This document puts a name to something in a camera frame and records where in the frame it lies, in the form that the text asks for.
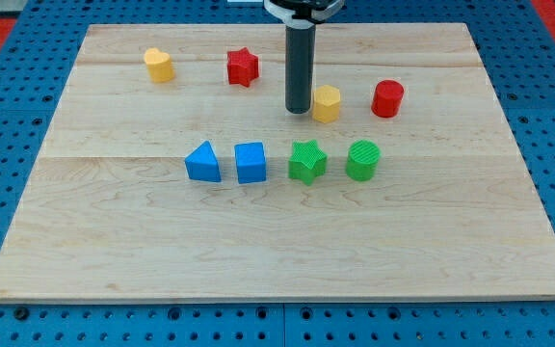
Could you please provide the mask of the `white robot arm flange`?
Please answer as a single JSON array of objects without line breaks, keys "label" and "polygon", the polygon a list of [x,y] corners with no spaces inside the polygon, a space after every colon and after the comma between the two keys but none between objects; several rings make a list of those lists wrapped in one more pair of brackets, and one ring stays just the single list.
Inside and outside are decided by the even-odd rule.
[{"label": "white robot arm flange", "polygon": [[345,0],[264,0],[264,9],[287,27],[308,29],[337,14]]}]

